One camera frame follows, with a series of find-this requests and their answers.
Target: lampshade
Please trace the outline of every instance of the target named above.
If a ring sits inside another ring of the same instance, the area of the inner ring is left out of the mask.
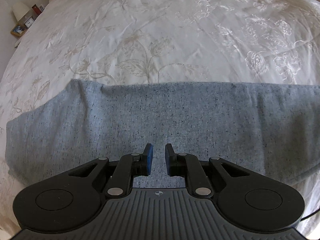
[[[20,21],[22,17],[25,16],[29,10],[30,10],[29,7],[22,2],[17,2],[12,6],[12,11],[17,21]]]

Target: ribbed gray panel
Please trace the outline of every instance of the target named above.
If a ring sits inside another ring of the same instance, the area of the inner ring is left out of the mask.
[[[133,189],[109,200],[82,228],[62,234],[23,230],[14,240],[304,240],[295,229],[276,234],[251,233],[223,219],[210,200],[190,196],[185,188]]]

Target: clock face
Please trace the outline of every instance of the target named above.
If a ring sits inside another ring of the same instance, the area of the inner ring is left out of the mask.
[[[34,20],[32,17],[30,17],[26,22],[25,22],[25,26],[27,28],[30,28],[30,26],[33,24]]]

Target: bed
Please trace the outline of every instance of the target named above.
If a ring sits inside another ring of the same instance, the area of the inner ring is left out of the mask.
[[[0,83],[0,228],[19,230],[24,187],[5,162],[6,123],[43,105],[72,78],[105,85],[266,82],[320,85],[315,0],[52,0]],[[294,185],[305,215],[320,205],[320,173]],[[318,216],[300,223],[308,235]]]

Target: gray speckled cloth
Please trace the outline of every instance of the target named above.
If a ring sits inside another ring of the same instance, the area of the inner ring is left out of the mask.
[[[320,162],[320,87],[255,83],[105,86],[72,80],[55,98],[7,124],[6,161],[26,185],[100,156],[118,160],[154,145],[139,187],[179,187],[164,146],[221,156],[289,184]]]

